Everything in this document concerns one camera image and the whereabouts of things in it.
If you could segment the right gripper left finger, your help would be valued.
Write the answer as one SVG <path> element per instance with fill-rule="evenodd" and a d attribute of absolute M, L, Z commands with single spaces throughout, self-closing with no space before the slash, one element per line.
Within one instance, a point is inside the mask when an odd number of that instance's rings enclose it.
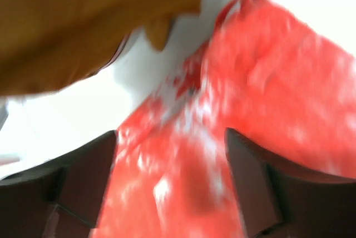
<path fill-rule="evenodd" d="M 88 237 L 97 225 L 116 132 L 1 180 L 1 237 Z"/>

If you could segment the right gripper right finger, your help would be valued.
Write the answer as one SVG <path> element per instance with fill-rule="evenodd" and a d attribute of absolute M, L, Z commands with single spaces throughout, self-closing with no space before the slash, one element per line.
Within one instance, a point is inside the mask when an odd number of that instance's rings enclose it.
<path fill-rule="evenodd" d="M 299 165 L 225 131 L 247 237 L 355 237 L 355 179 Z"/>

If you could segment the red white patterned trousers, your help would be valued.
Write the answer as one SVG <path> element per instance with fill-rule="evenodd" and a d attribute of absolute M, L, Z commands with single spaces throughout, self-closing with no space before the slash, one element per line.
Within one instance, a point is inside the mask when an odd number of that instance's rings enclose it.
<path fill-rule="evenodd" d="M 231 0 L 213 36 L 117 130 L 92 237 L 244 237 L 225 130 L 355 176 L 355 57 L 269 0 Z"/>

